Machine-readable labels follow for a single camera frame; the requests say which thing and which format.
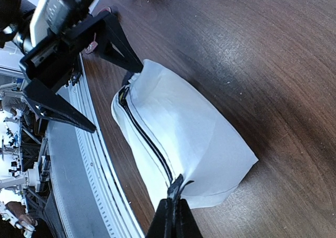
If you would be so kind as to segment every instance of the wooden table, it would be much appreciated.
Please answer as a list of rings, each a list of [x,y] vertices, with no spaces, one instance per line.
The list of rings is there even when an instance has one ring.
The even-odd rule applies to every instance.
[[[335,237],[336,0],[101,0],[96,12],[105,6],[141,59],[187,79],[260,159],[222,205],[193,211],[204,237]],[[94,55],[85,66],[146,232],[154,210],[110,111],[125,71]]]

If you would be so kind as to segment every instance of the white cloth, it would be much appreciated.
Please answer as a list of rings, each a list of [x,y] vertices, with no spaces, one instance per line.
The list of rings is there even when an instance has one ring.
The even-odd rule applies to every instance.
[[[190,208],[222,203],[258,159],[233,126],[184,79],[144,61],[131,79],[127,102],[135,119],[164,155],[176,179],[193,180],[182,193]],[[118,104],[112,114],[127,139],[156,209],[167,196],[164,170]]]

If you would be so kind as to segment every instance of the person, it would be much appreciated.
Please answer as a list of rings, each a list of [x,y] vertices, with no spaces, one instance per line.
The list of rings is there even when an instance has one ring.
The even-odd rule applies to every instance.
[[[19,222],[22,221],[35,227],[33,238],[53,238],[47,223],[43,219],[35,220],[26,213],[26,207],[20,202],[11,201],[6,204],[6,208],[14,214]],[[23,230],[12,227],[8,222],[0,220],[0,238],[23,238]]]
[[[11,113],[13,117],[17,116],[17,110],[21,111],[27,126],[32,125],[32,119],[30,117],[30,110],[27,104],[22,102],[19,98],[5,96],[2,100],[0,100],[0,109]]]

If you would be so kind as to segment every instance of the black plastic part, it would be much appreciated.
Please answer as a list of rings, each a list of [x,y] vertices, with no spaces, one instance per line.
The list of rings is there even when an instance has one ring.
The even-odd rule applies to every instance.
[[[48,0],[46,21],[55,34],[84,20],[93,0]]]
[[[91,133],[96,130],[89,119],[38,79],[33,79],[23,94],[30,108],[43,119],[64,122]]]
[[[35,80],[35,84],[29,84],[26,87],[26,89],[30,88],[29,91],[24,90],[27,101],[52,110],[52,113],[46,113],[43,116],[44,119],[62,121],[90,132],[95,130],[88,119],[55,94],[71,78],[78,54],[92,42],[95,33],[99,41],[100,57],[133,73],[142,70],[143,65],[128,43],[118,18],[108,11],[96,17],[88,17],[63,35],[56,36],[50,33],[19,63],[26,79]],[[50,89],[48,99],[41,99],[45,94],[42,92],[39,95],[33,91],[32,85],[40,88],[39,90]]]
[[[78,83],[80,76],[83,74],[80,57],[77,56],[75,63],[73,64],[73,71],[71,74],[71,84],[74,86]]]
[[[167,199],[160,201],[146,238],[202,238],[187,201],[181,200],[182,184],[179,175],[169,187]]]
[[[34,134],[36,136],[44,136],[44,134],[47,131],[47,127],[48,127],[48,120],[45,119],[38,119],[37,120],[37,125],[35,125],[34,127]]]

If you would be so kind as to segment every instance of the camera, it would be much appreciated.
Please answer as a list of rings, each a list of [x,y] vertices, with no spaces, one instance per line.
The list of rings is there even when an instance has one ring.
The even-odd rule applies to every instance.
[[[79,54],[96,35],[102,59],[132,73],[143,68],[116,15],[89,15],[93,1],[40,0],[35,7],[27,0],[0,0],[0,47],[12,41],[24,54],[19,66],[28,82],[23,96],[30,109],[42,119],[92,133],[96,126],[56,95],[70,79],[75,79],[72,85],[77,83]]]
[[[47,23],[49,32],[59,35],[84,20],[93,1],[47,0],[45,11],[35,15]],[[35,9],[36,6],[28,0],[0,0],[0,48],[12,41],[23,54],[32,50],[29,27]]]

